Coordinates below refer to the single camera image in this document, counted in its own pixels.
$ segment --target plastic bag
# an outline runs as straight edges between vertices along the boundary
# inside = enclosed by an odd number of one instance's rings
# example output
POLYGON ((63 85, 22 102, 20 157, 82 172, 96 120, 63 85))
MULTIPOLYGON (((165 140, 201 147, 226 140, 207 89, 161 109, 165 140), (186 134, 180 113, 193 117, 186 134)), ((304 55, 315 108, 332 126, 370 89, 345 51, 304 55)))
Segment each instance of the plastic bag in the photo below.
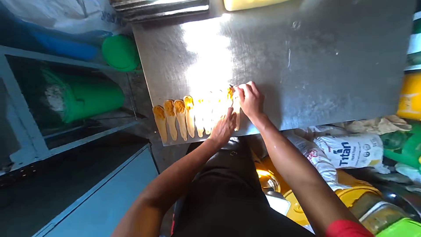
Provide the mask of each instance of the plastic bag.
POLYGON ((69 34, 106 31, 128 33, 130 25, 117 17, 108 0, 1 0, 22 21, 69 34))
POLYGON ((314 143, 294 134, 294 131, 287 130, 283 134, 290 140, 296 148, 316 167, 322 178, 329 187, 335 191, 338 189, 349 189, 350 186, 338 183, 336 169, 331 160, 314 143))
POLYGON ((398 162, 395 165, 395 169, 400 174, 403 174, 407 176, 408 178, 410 178, 413 182, 417 184, 421 184, 421 173, 418 169, 413 168, 409 165, 405 165, 404 163, 400 163, 400 162, 398 162))
POLYGON ((316 137, 335 168, 383 167, 383 143, 376 134, 316 137))

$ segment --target metal countertop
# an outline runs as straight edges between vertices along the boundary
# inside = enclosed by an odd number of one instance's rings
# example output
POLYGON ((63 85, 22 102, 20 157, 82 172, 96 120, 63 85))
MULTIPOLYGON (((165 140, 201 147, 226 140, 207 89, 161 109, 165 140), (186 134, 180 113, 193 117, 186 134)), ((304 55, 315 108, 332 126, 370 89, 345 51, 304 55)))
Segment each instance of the metal countertop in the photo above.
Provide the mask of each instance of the metal countertop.
MULTIPOLYGON (((290 0, 228 12, 210 0, 209 14, 133 32, 153 105, 255 81, 284 130, 395 114, 415 3, 290 0)), ((233 135, 256 133, 241 114, 233 135)), ((165 145, 205 138, 172 141, 168 132, 165 145)))

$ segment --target yellow bucket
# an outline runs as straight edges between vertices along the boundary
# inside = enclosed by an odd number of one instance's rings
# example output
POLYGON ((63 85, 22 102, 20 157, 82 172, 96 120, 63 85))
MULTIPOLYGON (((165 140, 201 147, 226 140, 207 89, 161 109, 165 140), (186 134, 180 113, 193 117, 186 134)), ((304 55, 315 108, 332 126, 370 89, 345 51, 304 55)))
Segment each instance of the yellow bucket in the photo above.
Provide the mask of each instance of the yellow bucket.
MULTIPOLYGON (((370 192, 381 195, 381 192, 374 188, 371 184, 358 180, 342 170, 337 170, 337 173, 339 183, 351 186, 350 189, 339 189, 335 191, 336 195, 338 195, 347 208, 352 207, 354 202, 365 193, 370 192)), ((308 225, 309 221, 307 220, 306 214, 304 214, 304 211, 298 203, 298 200, 292 190, 286 192, 284 197, 286 200, 291 202, 291 207, 288 210, 287 217, 301 226, 308 225)))

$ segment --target yellow lid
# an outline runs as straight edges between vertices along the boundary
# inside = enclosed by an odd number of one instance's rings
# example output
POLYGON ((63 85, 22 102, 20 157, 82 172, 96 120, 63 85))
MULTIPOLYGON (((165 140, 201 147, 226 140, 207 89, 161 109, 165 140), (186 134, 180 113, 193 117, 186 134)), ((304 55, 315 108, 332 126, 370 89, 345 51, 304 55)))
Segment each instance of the yellow lid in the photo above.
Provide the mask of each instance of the yellow lid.
POLYGON ((309 225, 310 223, 292 190, 285 193, 284 197, 291 203, 290 209, 287 212, 287 217, 301 226, 309 225))

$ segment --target yellow container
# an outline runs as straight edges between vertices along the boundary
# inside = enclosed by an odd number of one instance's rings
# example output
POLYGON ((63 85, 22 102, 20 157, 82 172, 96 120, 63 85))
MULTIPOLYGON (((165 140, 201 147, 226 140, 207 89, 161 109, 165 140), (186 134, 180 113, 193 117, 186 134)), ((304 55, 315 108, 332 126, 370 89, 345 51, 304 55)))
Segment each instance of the yellow container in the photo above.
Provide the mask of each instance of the yellow container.
POLYGON ((396 115, 408 119, 421 119, 421 73, 404 76, 396 115))
MULTIPOLYGON (((358 200, 363 194, 373 193, 376 195, 381 195, 381 192, 371 186, 369 183, 362 180, 358 180, 351 175, 348 175, 342 170, 337 170, 338 173, 338 182, 351 186, 350 189, 339 189, 335 193, 345 204, 347 208, 352 207, 354 202, 358 200)), ((288 210, 287 217, 296 222, 299 225, 305 226, 309 224, 306 215, 304 214, 301 205, 298 203, 297 198, 295 197, 292 190, 284 194, 286 200, 291 202, 290 209, 288 210)))

